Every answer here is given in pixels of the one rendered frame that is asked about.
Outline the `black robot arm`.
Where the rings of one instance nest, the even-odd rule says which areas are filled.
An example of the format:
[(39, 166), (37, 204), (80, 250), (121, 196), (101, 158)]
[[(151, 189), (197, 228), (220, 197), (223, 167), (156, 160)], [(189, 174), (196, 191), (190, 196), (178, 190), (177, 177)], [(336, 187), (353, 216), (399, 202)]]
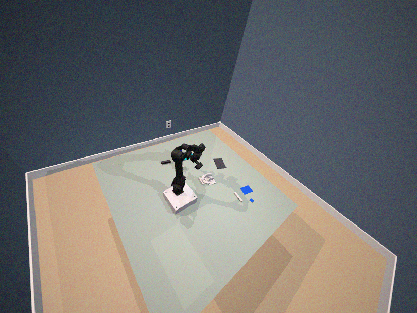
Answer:
[[(176, 170), (176, 176), (173, 179), (173, 182), (171, 184), (171, 186), (173, 186), (173, 192), (176, 194), (176, 196), (180, 195), (181, 193), (183, 193), (183, 188), (185, 186), (185, 178), (186, 176), (183, 175), (183, 164), (182, 162), (185, 160), (185, 158), (187, 157), (187, 152), (188, 151), (193, 151), (193, 158), (194, 159), (200, 159), (200, 157), (202, 156), (202, 152), (205, 150), (205, 145), (203, 143), (201, 143), (199, 146), (193, 144), (193, 145), (188, 145), (188, 144), (182, 144), (181, 146), (176, 147), (172, 153), (171, 153), (171, 157), (172, 160), (175, 162), (175, 170)], [(186, 150), (186, 153), (181, 152), (180, 150)]]

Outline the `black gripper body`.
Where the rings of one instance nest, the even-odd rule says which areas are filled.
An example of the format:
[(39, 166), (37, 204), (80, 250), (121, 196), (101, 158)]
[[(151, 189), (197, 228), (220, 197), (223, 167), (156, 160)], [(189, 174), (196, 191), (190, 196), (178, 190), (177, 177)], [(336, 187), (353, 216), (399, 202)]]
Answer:
[(194, 159), (194, 158), (193, 158), (193, 155), (190, 155), (191, 153), (192, 153), (191, 151), (188, 151), (188, 152), (187, 152), (187, 157), (189, 157), (189, 158), (190, 158), (190, 160), (191, 160), (193, 163), (195, 162), (195, 163), (197, 164), (195, 167), (197, 168), (197, 170), (199, 170), (199, 169), (203, 166), (203, 164), (202, 164), (201, 162), (199, 163), (199, 162), (197, 161), (197, 159)]

